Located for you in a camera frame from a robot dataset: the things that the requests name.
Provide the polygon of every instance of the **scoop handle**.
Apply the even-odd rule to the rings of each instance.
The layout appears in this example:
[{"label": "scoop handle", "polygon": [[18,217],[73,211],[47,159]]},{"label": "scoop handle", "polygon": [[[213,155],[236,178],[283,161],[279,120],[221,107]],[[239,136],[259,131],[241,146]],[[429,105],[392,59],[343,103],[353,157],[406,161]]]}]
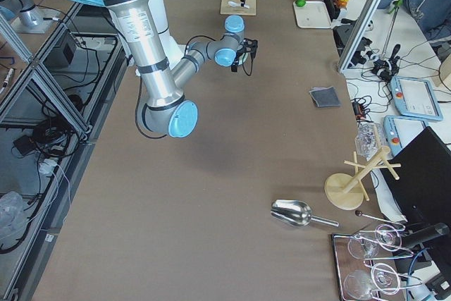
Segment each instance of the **scoop handle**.
[{"label": "scoop handle", "polygon": [[340,224],[337,221],[320,218],[319,216],[314,216],[314,215],[311,216],[310,221],[320,222],[320,223],[324,223],[326,225],[334,226],[334,227],[340,226]]}]

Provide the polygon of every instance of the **folded cloth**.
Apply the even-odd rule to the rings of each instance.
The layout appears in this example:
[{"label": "folded cloth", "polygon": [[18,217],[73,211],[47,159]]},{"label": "folded cloth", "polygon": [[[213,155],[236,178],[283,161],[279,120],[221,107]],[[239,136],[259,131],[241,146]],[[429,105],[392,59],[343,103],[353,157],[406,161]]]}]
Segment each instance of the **folded cloth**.
[{"label": "folded cloth", "polygon": [[315,101],[316,107],[340,107],[341,102],[333,86],[313,87],[310,91],[311,98]]}]

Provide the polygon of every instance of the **blue hoodie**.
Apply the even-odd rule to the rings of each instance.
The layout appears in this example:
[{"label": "blue hoodie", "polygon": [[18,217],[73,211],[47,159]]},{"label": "blue hoodie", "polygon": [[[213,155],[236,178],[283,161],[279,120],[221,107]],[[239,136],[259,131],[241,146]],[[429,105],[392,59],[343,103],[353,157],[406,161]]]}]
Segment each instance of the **blue hoodie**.
[{"label": "blue hoodie", "polygon": [[[387,8],[393,0],[381,0],[378,8]],[[451,40],[451,0],[403,0],[432,46]]]}]

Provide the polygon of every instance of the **electronic device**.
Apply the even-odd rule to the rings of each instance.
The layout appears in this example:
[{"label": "electronic device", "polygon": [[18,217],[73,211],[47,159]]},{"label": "electronic device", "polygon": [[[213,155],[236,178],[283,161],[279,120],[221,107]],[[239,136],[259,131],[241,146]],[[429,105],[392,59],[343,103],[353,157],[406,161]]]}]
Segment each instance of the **electronic device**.
[{"label": "electronic device", "polygon": [[427,126],[428,121],[422,118],[385,116],[383,128],[393,156],[401,152]]},{"label": "electronic device", "polygon": [[390,85],[393,101],[401,115],[443,120],[442,112],[428,80],[395,76],[390,81]]},{"label": "electronic device", "polygon": [[[401,212],[407,217],[407,230],[426,228],[436,223],[451,226],[451,150],[430,126],[424,128],[397,156],[400,176],[381,170]],[[443,280],[440,297],[451,295],[451,236],[423,242],[440,270]]]}]

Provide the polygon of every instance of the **clear plastic container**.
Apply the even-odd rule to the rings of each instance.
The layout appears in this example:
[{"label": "clear plastic container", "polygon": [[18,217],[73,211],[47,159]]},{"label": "clear plastic container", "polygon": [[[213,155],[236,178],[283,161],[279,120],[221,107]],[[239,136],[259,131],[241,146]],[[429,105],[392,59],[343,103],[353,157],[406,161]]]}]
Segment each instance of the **clear plastic container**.
[{"label": "clear plastic container", "polygon": [[23,199],[11,191],[0,198],[0,249],[7,250],[23,235],[27,219],[23,211]]}]

